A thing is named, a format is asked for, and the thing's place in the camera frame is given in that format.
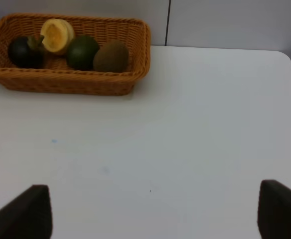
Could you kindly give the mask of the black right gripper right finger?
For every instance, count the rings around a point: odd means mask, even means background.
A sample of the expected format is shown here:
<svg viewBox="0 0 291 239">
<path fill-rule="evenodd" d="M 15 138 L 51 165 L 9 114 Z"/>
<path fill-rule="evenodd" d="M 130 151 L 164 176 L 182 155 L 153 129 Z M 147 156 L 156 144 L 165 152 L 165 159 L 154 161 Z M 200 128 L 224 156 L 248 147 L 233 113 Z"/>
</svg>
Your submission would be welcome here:
<svg viewBox="0 0 291 239">
<path fill-rule="evenodd" d="M 263 180 L 258 202 L 258 229 L 263 239 L 291 239 L 291 189 Z"/>
</svg>

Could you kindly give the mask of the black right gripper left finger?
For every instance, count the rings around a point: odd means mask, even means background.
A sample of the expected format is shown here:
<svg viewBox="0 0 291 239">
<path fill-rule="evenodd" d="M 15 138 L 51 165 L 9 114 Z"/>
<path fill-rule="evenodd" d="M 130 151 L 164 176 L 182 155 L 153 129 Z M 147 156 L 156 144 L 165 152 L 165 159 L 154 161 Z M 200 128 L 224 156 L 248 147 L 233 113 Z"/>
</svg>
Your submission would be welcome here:
<svg viewBox="0 0 291 239">
<path fill-rule="evenodd" d="M 0 209 L 0 239 L 49 239 L 52 232 L 47 185 L 32 185 Z"/>
</svg>

